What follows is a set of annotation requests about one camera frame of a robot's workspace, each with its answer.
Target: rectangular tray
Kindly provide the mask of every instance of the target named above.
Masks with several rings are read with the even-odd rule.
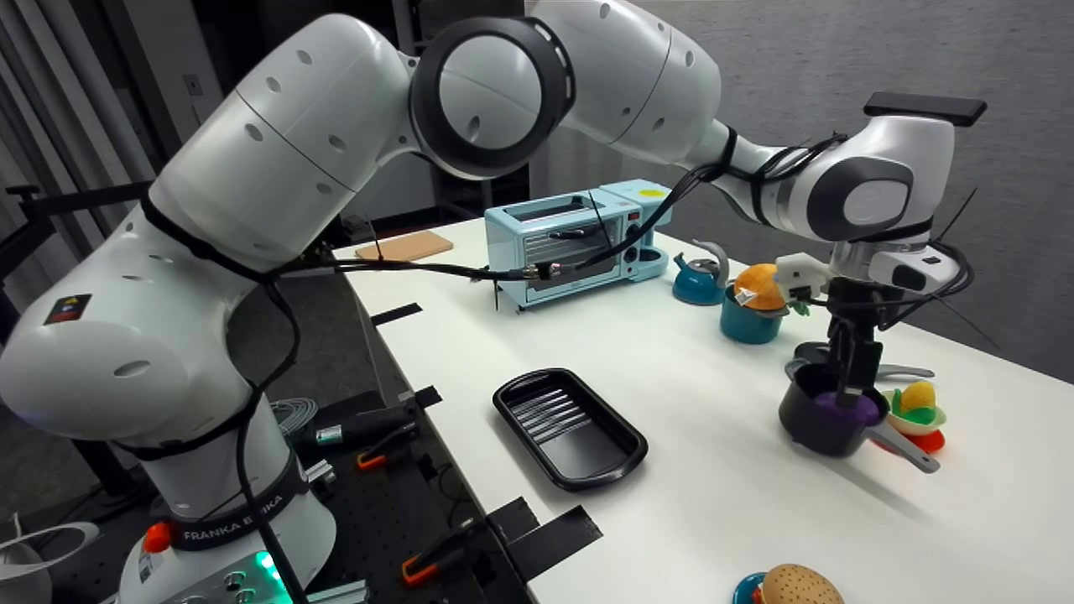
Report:
[[[494,404],[564,489],[618,484],[649,453],[645,437],[570,368],[524,372]]]

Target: gray wall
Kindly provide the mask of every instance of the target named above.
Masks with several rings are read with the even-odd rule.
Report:
[[[636,0],[691,32],[725,74],[723,116],[754,141],[801,144],[857,130],[871,90],[987,96],[968,130],[950,200],[979,196],[953,227],[979,279],[921,324],[1074,380],[1074,3],[1069,0]],[[605,149],[557,136],[541,190],[623,173]],[[733,216],[715,190],[686,200],[678,234],[771,258],[800,240]]]

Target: table surface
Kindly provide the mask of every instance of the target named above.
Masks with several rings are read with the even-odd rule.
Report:
[[[482,264],[482,222],[437,227]],[[691,245],[658,234],[673,254]],[[944,468],[865,444],[822,458],[780,425],[781,367],[824,340],[824,311],[785,320],[780,343],[734,347],[717,310],[672,300],[664,279],[533,311],[497,310],[494,285],[433,272],[352,272],[369,311],[418,302],[381,324],[414,385],[437,385],[433,425],[485,511],[527,498],[541,521],[574,502],[605,541],[531,588],[545,604],[717,604],[785,559],[824,570],[844,599],[1064,599],[1074,575],[1074,385],[961,343],[896,324],[885,361],[935,368]],[[564,493],[494,410],[508,380],[568,367],[649,437],[649,458],[602,493]]]

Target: black cable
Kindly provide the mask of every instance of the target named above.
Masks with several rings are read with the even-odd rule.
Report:
[[[255,502],[255,493],[250,493],[250,484],[247,484],[247,473],[245,473],[245,437],[247,437],[250,415],[257,410],[257,399],[281,372],[288,372],[294,367],[297,347],[301,347],[301,328],[297,328],[297,320],[294,320],[293,304],[279,294],[275,283],[266,283],[263,290],[266,290],[268,302],[286,314],[288,331],[293,331],[293,347],[281,354],[281,361],[257,385],[250,385],[250,391],[245,399],[245,422],[240,422],[240,430],[235,437],[235,468],[238,468],[238,486],[240,486],[245,505],[247,505],[247,514],[255,521],[257,537],[266,541],[266,550],[268,550],[268,557],[273,557],[273,565],[275,565],[293,604],[304,604],[304,592],[301,592],[301,583],[294,578],[294,568],[286,557],[286,550],[281,550],[273,522],[266,521],[263,505]]]

